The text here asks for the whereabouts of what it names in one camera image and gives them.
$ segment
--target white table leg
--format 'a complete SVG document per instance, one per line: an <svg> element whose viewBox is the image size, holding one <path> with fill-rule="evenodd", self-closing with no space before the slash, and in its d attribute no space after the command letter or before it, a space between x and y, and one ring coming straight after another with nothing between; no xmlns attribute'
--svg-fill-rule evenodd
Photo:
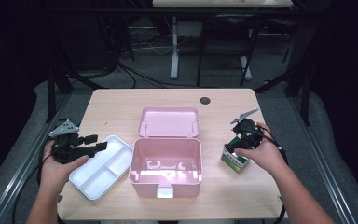
<svg viewBox="0 0 358 224"><path fill-rule="evenodd" d="M176 17L172 18L172 64L171 64L171 79L178 78L178 66L179 66L179 49L178 49L178 33L177 33L177 21Z"/></svg>
<svg viewBox="0 0 358 224"><path fill-rule="evenodd" d="M241 57L240 57L240 60L241 60L241 66L242 66L242 67L245 67L246 62L247 62L246 57L245 57L245 56L241 56ZM248 70L246 71L245 80L247 80L247 81L252 80L252 74L251 74L251 69L250 69L250 67L248 67Z"/></svg>

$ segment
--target dark background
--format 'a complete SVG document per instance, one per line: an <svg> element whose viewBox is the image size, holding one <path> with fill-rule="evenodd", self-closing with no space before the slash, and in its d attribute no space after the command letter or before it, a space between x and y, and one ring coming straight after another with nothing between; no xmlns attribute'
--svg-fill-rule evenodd
<svg viewBox="0 0 358 224"><path fill-rule="evenodd" d="M358 1L340 3L337 27L324 47L311 89L324 101L337 149L358 181ZM46 80L56 63L52 59L58 57L35 14L26 10L30 7L26 1L0 0L0 165L33 110L34 87ZM59 29L63 36L71 34L64 26ZM93 23L82 29L98 31ZM101 35L90 33L88 38L90 45L106 52L105 57L92 58L96 68L103 66L109 61L108 48ZM67 50L68 55L79 56L79 64L86 58L80 49Z"/></svg>

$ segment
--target table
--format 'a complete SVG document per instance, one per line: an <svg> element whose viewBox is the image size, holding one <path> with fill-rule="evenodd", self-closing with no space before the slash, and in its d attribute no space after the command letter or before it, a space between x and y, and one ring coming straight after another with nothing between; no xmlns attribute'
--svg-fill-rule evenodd
<svg viewBox="0 0 358 224"><path fill-rule="evenodd" d="M211 102L203 105L201 97ZM232 120L259 107L248 89L97 90L79 134L98 134L99 141L117 135L133 147L146 106L191 106L199 111L203 159L200 194L194 198L139 197L126 173L100 201L89 201L68 182L58 203L63 220L184 220L276 218L282 204L273 178L253 161L237 174L220 160L223 145L235 134ZM264 122L261 110L249 117Z"/></svg>
<svg viewBox="0 0 358 224"><path fill-rule="evenodd" d="M291 7L291 0L153 0L154 7ZM179 49L177 48L177 20L172 18L172 63L171 79L178 78ZM240 57L241 65L244 67L246 58ZM250 70L245 74L246 80L251 80Z"/></svg>

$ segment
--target tray compartment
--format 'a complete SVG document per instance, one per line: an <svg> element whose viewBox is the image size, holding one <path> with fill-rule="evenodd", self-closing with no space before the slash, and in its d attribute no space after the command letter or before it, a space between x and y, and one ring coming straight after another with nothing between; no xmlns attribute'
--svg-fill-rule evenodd
<svg viewBox="0 0 358 224"><path fill-rule="evenodd" d="M90 200L98 200L116 184L131 164L132 148L117 136L105 139L107 148L74 170L69 180Z"/></svg>

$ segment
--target pink container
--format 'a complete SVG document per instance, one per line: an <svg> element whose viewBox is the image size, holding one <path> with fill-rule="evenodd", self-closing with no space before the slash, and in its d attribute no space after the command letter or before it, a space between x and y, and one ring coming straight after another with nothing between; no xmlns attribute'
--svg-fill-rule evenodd
<svg viewBox="0 0 358 224"><path fill-rule="evenodd" d="M198 111L193 107L146 107L135 142L130 182L139 196L195 197L202 179Z"/></svg>

